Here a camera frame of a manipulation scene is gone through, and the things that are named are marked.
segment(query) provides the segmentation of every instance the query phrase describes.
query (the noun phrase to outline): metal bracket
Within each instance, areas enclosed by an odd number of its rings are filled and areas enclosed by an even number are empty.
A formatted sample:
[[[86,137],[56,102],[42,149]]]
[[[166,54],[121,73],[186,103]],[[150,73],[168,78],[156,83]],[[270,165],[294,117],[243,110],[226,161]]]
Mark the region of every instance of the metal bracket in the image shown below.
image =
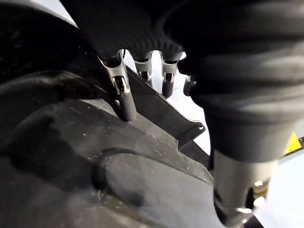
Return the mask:
[[[147,81],[151,81],[152,79],[152,55],[149,55],[149,59],[147,61],[144,62],[139,62],[134,60],[135,66],[136,66],[136,70],[137,73],[139,74],[139,76],[142,78],[142,72],[147,72],[148,78]]]
[[[116,67],[108,67],[101,59],[99,59],[99,60],[102,63],[102,65],[106,68],[108,75],[110,77],[111,83],[116,89],[117,95],[120,95],[121,91],[123,91],[123,90],[125,93],[128,94],[131,90],[130,90],[127,70],[125,68],[125,64],[123,61],[124,58],[123,58],[122,50],[119,51],[119,58],[120,58],[120,64]]]
[[[163,56],[161,55],[161,64],[162,64],[162,80],[163,82],[167,82],[167,77],[166,75],[167,74],[172,74],[171,76],[171,79],[170,79],[170,82],[173,83],[174,82],[174,78],[175,78],[175,74],[176,74],[176,71],[177,71],[177,62],[178,60],[176,61],[176,63],[173,63],[173,64],[169,64],[169,63],[166,63],[165,60],[163,59]]]

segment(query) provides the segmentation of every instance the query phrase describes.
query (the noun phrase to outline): yellow object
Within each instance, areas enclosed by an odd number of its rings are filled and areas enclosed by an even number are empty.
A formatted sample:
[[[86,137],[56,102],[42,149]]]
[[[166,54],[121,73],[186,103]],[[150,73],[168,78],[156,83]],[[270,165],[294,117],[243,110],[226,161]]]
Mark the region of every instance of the yellow object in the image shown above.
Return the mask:
[[[297,149],[300,149],[300,148],[301,148],[301,144],[300,144],[298,138],[296,137],[295,133],[293,132],[289,139],[289,142],[288,142],[287,148],[284,152],[284,155],[286,155],[292,151],[295,151]]]

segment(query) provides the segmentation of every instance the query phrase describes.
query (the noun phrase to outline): black rubber fingertip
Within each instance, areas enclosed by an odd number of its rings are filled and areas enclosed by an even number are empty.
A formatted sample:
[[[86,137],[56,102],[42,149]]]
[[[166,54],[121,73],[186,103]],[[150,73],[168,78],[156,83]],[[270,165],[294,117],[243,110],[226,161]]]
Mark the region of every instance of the black rubber fingertip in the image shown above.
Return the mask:
[[[185,96],[190,96],[190,91],[195,86],[195,84],[196,82],[193,81],[190,82],[185,81],[184,90],[183,90]]]
[[[167,99],[173,94],[173,82],[162,83],[162,95]]]
[[[132,93],[128,94],[122,93],[119,97],[119,103],[123,116],[126,121],[132,121],[136,119],[137,111],[132,97]]]

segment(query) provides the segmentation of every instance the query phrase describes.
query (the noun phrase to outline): black plastic part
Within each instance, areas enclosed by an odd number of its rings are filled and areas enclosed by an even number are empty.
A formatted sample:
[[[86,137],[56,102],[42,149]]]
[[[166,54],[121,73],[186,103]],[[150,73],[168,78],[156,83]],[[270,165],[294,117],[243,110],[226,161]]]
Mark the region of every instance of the black plastic part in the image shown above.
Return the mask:
[[[109,188],[143,217],[156,220],[156,227],[223,228],[213,208],[212,186],[133,154],[111,156],[104,166]]]
[[[202,123],[192,122],[179,114],[128,67],[127,72],[137,112],[176,138],[178,149],[206,130]]]
[[[174,82],[170,82],[170,81],[166,81],[166,82],[162,82],[162,95],[165,98],[169,98],[172,94],[173,94],[173,85]]]
[[[193,89],[193,87],[196,85],[195,81],[187,81],[185,80],[185,84],[184,84],[184,94],[185,96],[190,96],[190,91]]]
[[[39,87],[39,80],[34,81],[37,82],[36,87]],[[69,88],[71,93],[82,91],[81,88]],[[212,200],[212,178],[202,165],[176,151],[176,141],[165,131],[142,116],[138,116],[132,123],[126,123],[108,112],[75,99],[65,99],[63,102],[56,102],[55,99],[53,104],[24,116],[29,105],[39,101],[39,95],[41,93],[32,94],[23,102],[20,102],[22,93],[10,96],[14,100],[10,100],[9,107],[15,110],[10,114],[16,118],[19,116],[22,121],[17,127],[11,124],[10,128],[7,127],[8,116],[4,116],[4,109],[0,112],[1,130],[5,128],[12,131],[1,134],[4,138],[0,141],[0,209],[4,211],[0,223],[3,227],[54,228],[62,224],[68,228],[99,227],[100,224],[104,228],[124,228],[126,224],[129,227],[139,227],[142,224],[157,226],[160,220],[152,212],[150,217],[149,214],[143,215],[139,211],[145,208],[137,208],[128,203],[127,196],[123,195],[129,192],[128,189],[113,191],[115,180],[111,177],[107,176],[105,180],[111,184],[111,188],[94,188],[93,161],[101,153],[113,155],[112,152],[139,154],[154,160],[156,167],[164,167],[162,171],[166,174],[154,177],[159,184],[166,183],[154,186],[156,192],[152,194],[156,198],[160,197],[158,192],[170,188],[171,185],[164,180],[172,177],[167,171],[173,170],[173,175],[178,175],[184,181],[176,178],[171,184],[177,190],[191,190],[179,191],[184,196],[179,199],[198,203],[198,198],[200,201],[197,207],[205,207],[212,212],[212,208],[208,207]],[[40,99],[42,103],[45,100],[44,104],[48,104],[48,96],[41,96]],[[3,96],[0,101],[1,104],[6,104],[8,100]],[[142,168],[147,167],[146,163],[142,165]],[[124,170],[122,178],[126,182],[132,183],[138,177],[133,176],[129,169],[126,172],[124,167],[115,168]],[[124,182],[119,180],[116,186],[118,184],[124,185]],[[189,188],[189,184],[194,184],[195,188]],[[201,191],[204,190],[206,194],[202,197]],[[170,190],[159,199],[165,202],[168,194],[171,194]],[[167,203],[180,205],[183,209],[175,211],[177,218],[183,218],[185,214],[191,218],[194,210],[192,206],[185,207],[184,202],[179,202],[176,198]],[[160,212],[168,209],[167,203],[153,207]],[[216,217],[198,218],[202,222],[207,219],[211,223],[214,221],[214,225],[217,223]],[[174,221],[170,221],[167,227],[174,227],[173,224]]]
[[[206,168],[209,166],[210,157],[194,141],[190,141],[179,151],[187,157],[201,163]]]
[[[122,92],[121,95],[119,95],[118,100],[125,120],[135,120],[137,111],[131,91],[129,93]]]

